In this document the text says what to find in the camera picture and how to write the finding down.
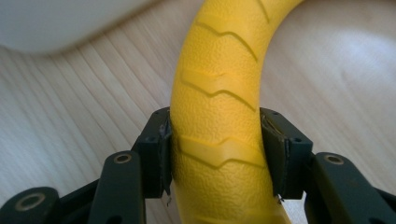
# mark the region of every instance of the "screw hole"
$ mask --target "screw hole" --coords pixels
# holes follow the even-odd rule
[[[326,161],[332,163],[332,164],[335,164],[335,165],[342,165],[342,164],[344,164],[343,159],[341,159],[341,158],[339,158],[339,157],[337,157],[337,156],[326,155],[326,156],[324,157],[324,159],[325,159]]]
[[[385,224],[384,221],[382,221],[381,219],[375,218],[375,217],[371,217],[369,219],[371,224]]]
[[[131,158],[132,158],[132,156],[129,155],[129,154],[120,154],[116,158],[114,158],[114,162],[118,163],[118,164],[121,164],[121,163],[125,163],[127,161],[130,161]]]
[[[114,216],[114,217],[110,217],[106,224],[121,224],[122,222],[122,217],[120,216]]]
[[[24,212],[37,207],[44,202],[46,195],[43,193],[32,193],[24,196],[15,204],[15,210]]]

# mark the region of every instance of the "wooden surface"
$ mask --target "wooden surface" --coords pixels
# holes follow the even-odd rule
[[[0,49],[0,204],[32,187],[61,196],[99,177],[149,115],[169,105],[184,37],[203,0],[163,0],[74,49]],[[396,194],[396,3],[307,1],[284,21],[262,72],[262,106],[314,150],[350,158]],[[148,201],[148,223],[179,223],[175,200]],[[302,202],[285,206],[305,223]]]

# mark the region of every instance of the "white object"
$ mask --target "white object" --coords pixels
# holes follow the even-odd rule
[[[0,0],[0,45],[28,53],[65,49],[155,0]]]

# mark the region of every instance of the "yellow object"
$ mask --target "yellow object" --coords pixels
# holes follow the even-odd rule
[[[181,51],[171,102],[183,223],[289,223],[263,155],[259,91],[276,27],[300,0],[206,0]]]

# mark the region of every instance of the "metal screw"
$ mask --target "metal screw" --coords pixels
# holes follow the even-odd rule
[[[344,160],[341,159],[341,158],[338,157],[338,156],[334,156],[334,155],[325,155],[325,156],[324,156],[324,159],[325,159],[326,161],[328,161],[329,163],[332,163],[332,164],[334,164],[334,165],[342,165],[342,164],[344,164]]]
[[[15,204],[15,210],[24,212],[28,211],[32,208],[37,207],[39,204],[44,202],[46,199],[46,195],[43,193],[31,193],[29,195],[24,196]]]
[[[121,163],[125,163],[125,162],[130,161],[131,158],[132,158],[131,155],[124,153],[124,154],[120,154],[120,155],[116,156],[114,158],[114,162],[118,163],[118,164],[121,164]]]

